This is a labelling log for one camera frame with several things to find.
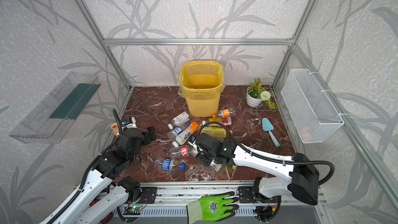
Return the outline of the green label clear bottle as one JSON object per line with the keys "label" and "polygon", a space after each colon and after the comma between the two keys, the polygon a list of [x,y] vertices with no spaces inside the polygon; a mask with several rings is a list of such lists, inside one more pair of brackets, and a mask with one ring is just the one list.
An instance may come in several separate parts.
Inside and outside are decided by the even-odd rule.
{"label": "green label clear bottle", "polygon": [[209,167],[215,171],[219,171],[222,168],[221,164],[215,163],[215,160],[212,160],[209,164]]}

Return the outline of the red label cola bottle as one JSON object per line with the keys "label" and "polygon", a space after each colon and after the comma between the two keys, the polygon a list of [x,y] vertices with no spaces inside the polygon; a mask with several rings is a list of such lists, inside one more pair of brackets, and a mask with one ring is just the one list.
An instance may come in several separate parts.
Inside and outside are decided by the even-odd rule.
{"label": "red label cola bottle", "polygon": [[178,147],[173,147],[169,151],[169,157],[171,159],[186,158],[193,152],[193,147],[189,145],[183,145]]}

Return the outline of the orange cap white label bottle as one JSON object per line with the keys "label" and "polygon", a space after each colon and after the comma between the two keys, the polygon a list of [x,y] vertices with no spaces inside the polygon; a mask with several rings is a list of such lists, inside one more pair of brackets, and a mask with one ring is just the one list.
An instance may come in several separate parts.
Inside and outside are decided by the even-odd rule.
{"label": "orange cap white label bottle", "polygon": [[190,123],[181,133],[175,137],[175,141],[172,142],[174,147],[182,146],[188,138],[198,130],[199,125],[196,122]]}

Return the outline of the white label small bottle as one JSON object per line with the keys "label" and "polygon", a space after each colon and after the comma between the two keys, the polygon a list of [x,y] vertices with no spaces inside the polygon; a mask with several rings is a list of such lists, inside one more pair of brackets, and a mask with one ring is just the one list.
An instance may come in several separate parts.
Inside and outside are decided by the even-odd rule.
{"label": "white label small bottle", "polygon": [[172,130],[176,126],[180,126],[181,124],[188,122],[189,118],[190,118],[189,113],[182,112],[181,114],[172,119],[172,122],[168,124],[168,128]]}

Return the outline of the blue label crushed bottle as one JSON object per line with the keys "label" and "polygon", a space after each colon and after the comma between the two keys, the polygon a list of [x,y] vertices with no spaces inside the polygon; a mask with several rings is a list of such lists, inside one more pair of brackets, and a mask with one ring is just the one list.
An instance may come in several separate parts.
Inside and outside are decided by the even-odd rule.
{"label": "blue label crushed bottle", "polygon": [[160,171],[184,171],[186,164],[177,159],[159,158],[155,161],[155,168]]}

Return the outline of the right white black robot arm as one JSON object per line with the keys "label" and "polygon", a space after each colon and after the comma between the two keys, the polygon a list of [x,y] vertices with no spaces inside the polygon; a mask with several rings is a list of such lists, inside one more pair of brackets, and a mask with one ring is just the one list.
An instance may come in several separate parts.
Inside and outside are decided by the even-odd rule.
{"label": "right white black robot arm", "polygon": [[255,179],[251,193],[254,201],[293,196],[302,203],[317,205],[318,188],[333,176],[333,163],[311,161],[302,153],[292,157],[256,150],[239,142],[223,124],[218,125],[228,134],[223,141],[204,133],[208,123],[198,130],[197,135],[188,138],[188,143],[198,152],[196,158],[203,165],[247,167],[270,174],[271,178]]}

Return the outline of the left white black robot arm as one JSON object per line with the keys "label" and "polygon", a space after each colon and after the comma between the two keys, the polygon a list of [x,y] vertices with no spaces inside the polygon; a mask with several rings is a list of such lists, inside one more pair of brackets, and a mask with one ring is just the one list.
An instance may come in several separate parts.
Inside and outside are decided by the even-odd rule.
{"label": "left white black robot arm", "polygon": [[45,224],[97,224],[114,209],[142,197],[141,185],[131,177],[122,179],[104,198],[93,200],[140,156],[141,148],[156,140],[154,126],[123,128],[113,114],[119,135],[86,168],[79,186],[43,220]]}

